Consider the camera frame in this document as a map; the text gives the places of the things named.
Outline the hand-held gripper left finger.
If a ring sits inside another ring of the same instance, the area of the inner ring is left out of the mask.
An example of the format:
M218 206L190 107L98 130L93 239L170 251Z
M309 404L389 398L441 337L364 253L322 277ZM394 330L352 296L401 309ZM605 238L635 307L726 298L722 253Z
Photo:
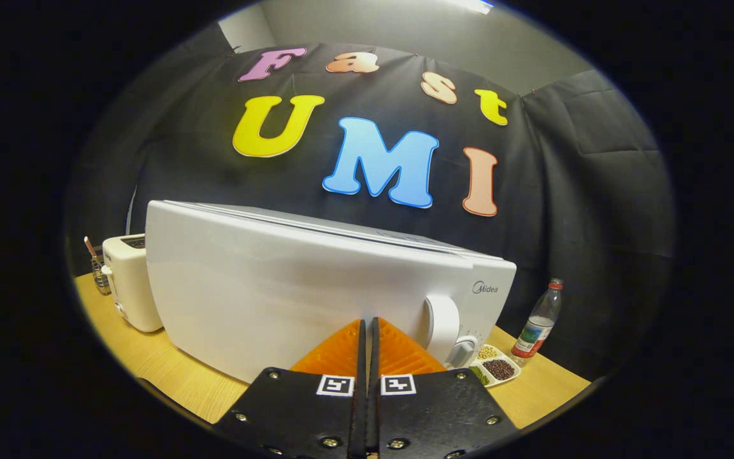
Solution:
M364 458L365 328L356 319L293 367L262 369L213 431L248 458Z

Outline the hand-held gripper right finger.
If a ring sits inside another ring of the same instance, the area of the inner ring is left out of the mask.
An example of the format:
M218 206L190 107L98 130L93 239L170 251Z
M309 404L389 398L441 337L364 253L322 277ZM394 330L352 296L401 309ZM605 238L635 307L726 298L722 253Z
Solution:
M379 458L487 458L519 434L470 369L448 370L388 320L372 320L370 447Z

